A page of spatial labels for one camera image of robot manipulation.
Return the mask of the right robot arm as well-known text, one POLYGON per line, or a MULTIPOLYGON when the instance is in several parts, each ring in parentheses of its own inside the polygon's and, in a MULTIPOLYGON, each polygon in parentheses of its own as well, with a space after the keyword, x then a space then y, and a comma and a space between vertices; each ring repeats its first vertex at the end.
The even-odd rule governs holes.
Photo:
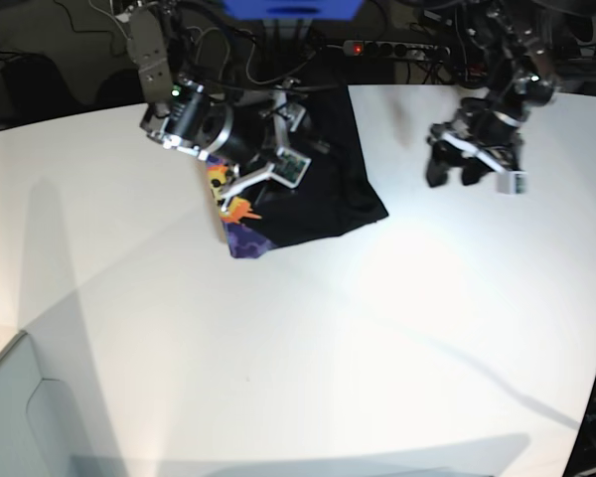
POLYGON ((291 142, 307 114, 298 79, 250 79, 240 86, 204 73, 197 63, 203 38, 185 26, 184 11, 204 17, 222 35, 227 65, 237 59, 234 29, 200 3, 130 2, 123 17, 148 104, 140 122, 146 136, 200 161, 222 160, 227 167, 217 191, 222 209, 265 182, 297 188, 312 162, 291 142))

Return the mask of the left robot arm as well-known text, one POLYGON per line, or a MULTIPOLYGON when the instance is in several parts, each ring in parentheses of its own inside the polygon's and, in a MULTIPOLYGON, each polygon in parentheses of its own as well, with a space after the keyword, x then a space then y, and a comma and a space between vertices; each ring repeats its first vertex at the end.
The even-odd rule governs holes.
POLYGON ((430 127, 429 187, 445 185, 458 170, 464 186, 494 174, 500 193, 526 192, 521 129, 560 84, 537 19, 538 8, 529 1, 477 1, 456 9, 460 44, 483 53, 487 92, 463 97, 450 120, 430 127))

